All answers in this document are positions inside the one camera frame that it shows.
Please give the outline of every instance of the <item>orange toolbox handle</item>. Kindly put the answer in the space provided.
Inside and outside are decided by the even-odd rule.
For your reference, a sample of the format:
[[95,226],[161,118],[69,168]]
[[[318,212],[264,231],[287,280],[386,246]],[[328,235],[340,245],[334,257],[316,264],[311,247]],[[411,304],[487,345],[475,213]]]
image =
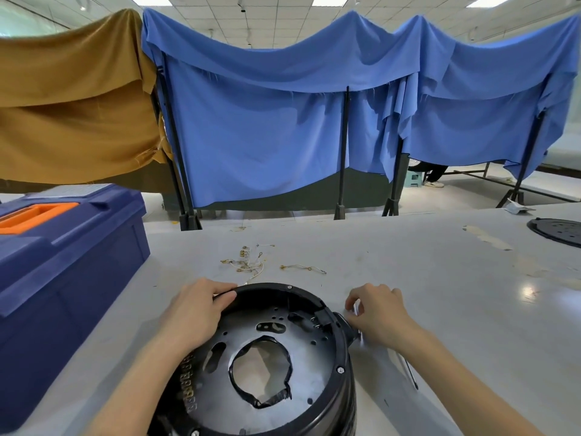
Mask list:
[[76,207],[76,202],[38,203],[0,217],[0,235],[22,234]]

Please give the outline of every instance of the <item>white work table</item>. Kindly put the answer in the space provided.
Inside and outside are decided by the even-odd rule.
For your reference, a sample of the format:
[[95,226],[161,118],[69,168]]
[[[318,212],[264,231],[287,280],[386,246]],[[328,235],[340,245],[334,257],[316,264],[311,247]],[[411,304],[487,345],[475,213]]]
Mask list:
[[[581,203],[538,206],[533,215],[580,221]],[[533,233],[531,218],[491,209],[149,234],[147,262],[15,434],[79,434],[180,286],[201,276],[243,284],[249,274],[220,261],[242,246],[274,244],[260,248],[265,269],[252,282],[306,289],[338,312],[354,286],[399,287],[413,318],[542,431],[579,436],[581,249]],[[393,355],[358,342],[351,351],[358,435],[460,434],[417,373],[419,392]]]

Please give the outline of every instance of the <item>blue cloth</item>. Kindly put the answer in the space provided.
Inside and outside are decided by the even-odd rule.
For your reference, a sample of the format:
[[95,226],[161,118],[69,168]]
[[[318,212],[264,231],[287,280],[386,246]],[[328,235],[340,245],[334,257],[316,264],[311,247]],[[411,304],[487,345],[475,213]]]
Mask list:
[[485,46],[459,43],[422,17],[390,34],[355,12],[276,50],[219,43],[150,9],[142,32],[169,85],[195,207],[336,173],[347,86],[347,167],[391,179],[401,137],[415,159],[506,159],[516,171],[535,114],[547,109],[533,170],[563,131],[579,44],[578,17]]

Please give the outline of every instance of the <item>black pants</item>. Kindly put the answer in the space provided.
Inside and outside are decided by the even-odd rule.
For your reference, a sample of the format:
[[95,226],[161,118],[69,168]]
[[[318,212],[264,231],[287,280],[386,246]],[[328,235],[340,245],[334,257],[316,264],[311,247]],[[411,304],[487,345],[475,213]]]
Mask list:
[[425,173],[429,171],[426,182],[437,182],[439,178],[446,172],[445,165],[431,164],[430,162],[421,161],[414,167],[408,167],[408,170],[418,173]]

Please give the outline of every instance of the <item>white sneaker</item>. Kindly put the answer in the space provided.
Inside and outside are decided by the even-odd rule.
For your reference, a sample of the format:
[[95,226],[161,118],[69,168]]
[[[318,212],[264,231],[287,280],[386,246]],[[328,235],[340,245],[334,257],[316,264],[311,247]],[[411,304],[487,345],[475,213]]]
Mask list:
[[444,184],[441,182],[425,182],[424,185],[426,187],[432,187],[432,188],[444,188]]

